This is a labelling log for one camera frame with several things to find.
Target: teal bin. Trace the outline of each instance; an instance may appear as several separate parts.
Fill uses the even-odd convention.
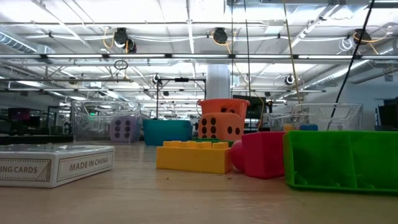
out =
[[[309,189],[398,192],[398,133],[289,131],[285,181]]]
[[[189,141],[192,125],[189,121],[144,120],[144,139],[147,146],[163,146],[164,141]]]

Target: orange bucket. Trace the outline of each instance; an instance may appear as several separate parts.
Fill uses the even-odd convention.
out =
[[[234,113],[239,115],[244,122],[250,102],[241,99],[210,99],[201,100],[198,104],[201,106],[202,115],[207,113]]]

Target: purple dice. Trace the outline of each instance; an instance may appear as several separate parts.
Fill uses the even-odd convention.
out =
[[[112,119],[109,134],[111,141],[134,142],[137,141],[137,116],[118,116]]]

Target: foam dice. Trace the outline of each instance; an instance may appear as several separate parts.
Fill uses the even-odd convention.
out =
[[[237,114],[207,113],[199,122],[198,137],[236,141],[242,138],[243,128],[244,123]]]
[[[136,140],[137,116],[117,116],[109,127],[111,141],[133,142]]]

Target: pink block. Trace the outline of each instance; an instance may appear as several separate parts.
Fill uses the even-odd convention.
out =
[[[244,173],[250,177],[271,179],[284,175],[284,132],[259,132],[242,136]]]

